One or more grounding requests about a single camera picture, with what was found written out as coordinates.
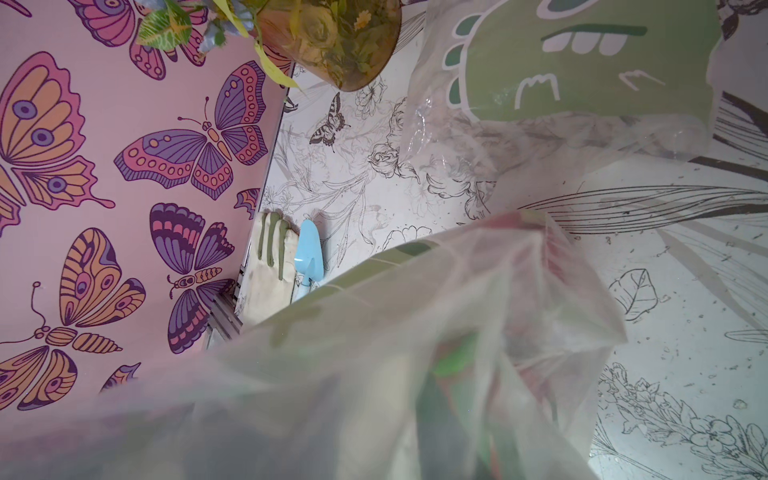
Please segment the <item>clear zip-top bag green seal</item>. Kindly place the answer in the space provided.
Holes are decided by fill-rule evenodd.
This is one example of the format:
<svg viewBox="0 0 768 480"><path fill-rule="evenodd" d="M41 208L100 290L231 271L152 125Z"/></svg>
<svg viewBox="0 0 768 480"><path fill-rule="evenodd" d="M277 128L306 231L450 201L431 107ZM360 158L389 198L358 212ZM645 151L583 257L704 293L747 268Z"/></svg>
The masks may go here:
<svg viewBox="0 0 768 480"><path fill-rule="evenodd" d="M705 151L712 1L432 1L400 157L433 177Z"/></svg>

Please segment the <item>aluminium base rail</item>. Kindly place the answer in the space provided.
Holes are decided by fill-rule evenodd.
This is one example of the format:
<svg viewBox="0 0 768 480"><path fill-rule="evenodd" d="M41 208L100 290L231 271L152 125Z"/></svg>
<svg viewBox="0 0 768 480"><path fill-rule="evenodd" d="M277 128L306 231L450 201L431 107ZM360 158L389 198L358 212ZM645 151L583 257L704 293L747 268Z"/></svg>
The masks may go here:
<svg viewBox="0 0 768 480"><path fill-rule="evenodd" d="M206 332L205 349L211 349L240 336L243 323L236 315L238 285L226 287L213 298Z"/></svg>

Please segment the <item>dragon fruit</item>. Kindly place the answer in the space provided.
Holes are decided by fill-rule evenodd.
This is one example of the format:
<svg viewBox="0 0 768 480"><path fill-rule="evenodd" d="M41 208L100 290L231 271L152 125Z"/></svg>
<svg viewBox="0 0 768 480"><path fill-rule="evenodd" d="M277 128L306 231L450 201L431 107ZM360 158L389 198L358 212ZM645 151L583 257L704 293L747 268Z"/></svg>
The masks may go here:
<svg viewBox="0 0 768 480"><path fill-rule="evenodd" d="M592 478L558 430L571 357L489 363L488 352L475 333L438 348L416 408L422 478Z"/></svg>

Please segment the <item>light blue garden trowel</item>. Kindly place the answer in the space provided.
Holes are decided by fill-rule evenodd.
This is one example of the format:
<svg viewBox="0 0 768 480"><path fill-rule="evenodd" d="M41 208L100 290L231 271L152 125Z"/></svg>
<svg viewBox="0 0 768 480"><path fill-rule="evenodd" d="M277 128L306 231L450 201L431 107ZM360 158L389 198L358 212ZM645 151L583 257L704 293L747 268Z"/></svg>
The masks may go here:
<svg viewBox="0 0 768 480"><path fill-rule="evenodd" d="M314 284L322 281L325 276L322 244L315 223L306 219L300 226L297 251L294 266L301 277L294 301L306 296Z"/></svg>

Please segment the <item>potted plant yellow green leaves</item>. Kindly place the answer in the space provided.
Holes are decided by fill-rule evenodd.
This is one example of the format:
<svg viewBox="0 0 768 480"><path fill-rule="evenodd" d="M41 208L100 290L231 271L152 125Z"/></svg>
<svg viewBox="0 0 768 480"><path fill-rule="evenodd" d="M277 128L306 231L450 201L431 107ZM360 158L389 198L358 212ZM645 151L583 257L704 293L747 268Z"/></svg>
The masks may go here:
<svg viewBox="0 0 768 480"><path fill-rule="evenodd" d="M141 1L149 13L138 43L160 50L179 47L196 32L192 15L208 12L198 50L222 48L231 37L248 38L261 68L277 84L296 82L267 50L303 66L338 90L370 84L394 53L402 22L398 1Z"/></svg>

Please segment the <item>beige gardening glove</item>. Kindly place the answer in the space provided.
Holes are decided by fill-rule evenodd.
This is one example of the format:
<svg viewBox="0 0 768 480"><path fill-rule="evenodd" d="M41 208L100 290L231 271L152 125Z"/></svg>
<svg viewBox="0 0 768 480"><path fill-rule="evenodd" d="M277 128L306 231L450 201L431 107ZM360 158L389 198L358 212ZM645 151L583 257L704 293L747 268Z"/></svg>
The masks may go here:
<svg viewBox="0 0 768 480"><path fill-rule="evenodd" d="M298 239L280 213L256 215L235 310L245 327L263 322L292 302Z"/></svg>

